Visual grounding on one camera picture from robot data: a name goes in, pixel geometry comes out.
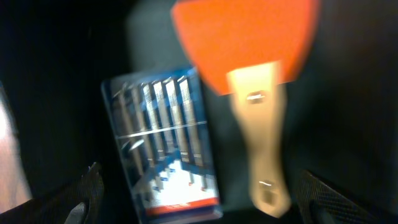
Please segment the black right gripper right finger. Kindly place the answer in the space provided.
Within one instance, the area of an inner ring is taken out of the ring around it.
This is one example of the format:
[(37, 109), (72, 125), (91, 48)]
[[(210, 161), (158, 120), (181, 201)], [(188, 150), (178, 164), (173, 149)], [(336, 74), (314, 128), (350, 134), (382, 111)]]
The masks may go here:
[(307, 224), (397, 223), (397, 215), (344, 195), (307, 170), (300, 174), (295, 194), (302, 220)]

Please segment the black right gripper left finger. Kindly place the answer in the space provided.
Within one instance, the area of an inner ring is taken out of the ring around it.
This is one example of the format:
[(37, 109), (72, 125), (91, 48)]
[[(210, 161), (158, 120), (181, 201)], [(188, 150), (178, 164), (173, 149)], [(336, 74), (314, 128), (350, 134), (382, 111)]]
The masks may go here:
[(79, 179), (1, 214), (1, 223), (95, 223), (104, 195), (101, 165)]

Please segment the dark green storage box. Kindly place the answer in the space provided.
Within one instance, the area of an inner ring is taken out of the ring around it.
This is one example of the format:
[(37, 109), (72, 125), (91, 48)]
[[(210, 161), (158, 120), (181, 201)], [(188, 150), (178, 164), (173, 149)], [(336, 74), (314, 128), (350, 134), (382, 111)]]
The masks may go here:
[[(2, 1), (1, 82), (33, 198), (94, 162), (98, 223), (137, 223), (101, 82), (188, 65), (172, 1)], [(320, 2), (299, 78), (287, 85), (282, 139), (287, 185), (309, 170), (397, 222), (397, 2)]]

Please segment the blue precision screwdriver set case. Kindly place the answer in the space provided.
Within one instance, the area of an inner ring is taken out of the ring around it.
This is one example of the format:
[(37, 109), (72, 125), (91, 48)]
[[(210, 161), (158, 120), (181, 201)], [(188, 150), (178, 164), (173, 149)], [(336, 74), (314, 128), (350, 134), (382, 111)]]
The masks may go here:
[(139, 223), (221, 218), (196, 68), (120, 75), (101, 92)]

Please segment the orange scraper with wooden handle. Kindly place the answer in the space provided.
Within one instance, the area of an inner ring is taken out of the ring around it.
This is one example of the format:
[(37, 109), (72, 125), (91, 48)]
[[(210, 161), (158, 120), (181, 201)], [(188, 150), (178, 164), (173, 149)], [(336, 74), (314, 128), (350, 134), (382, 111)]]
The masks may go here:
[(313, 41), (317, 0), (178, 1), (179, 41), (203, 81), (228, 95), (248, 150), (254, 206), (279, 218), (291, 206), (281, 137), (287, 83), (297, 79)]

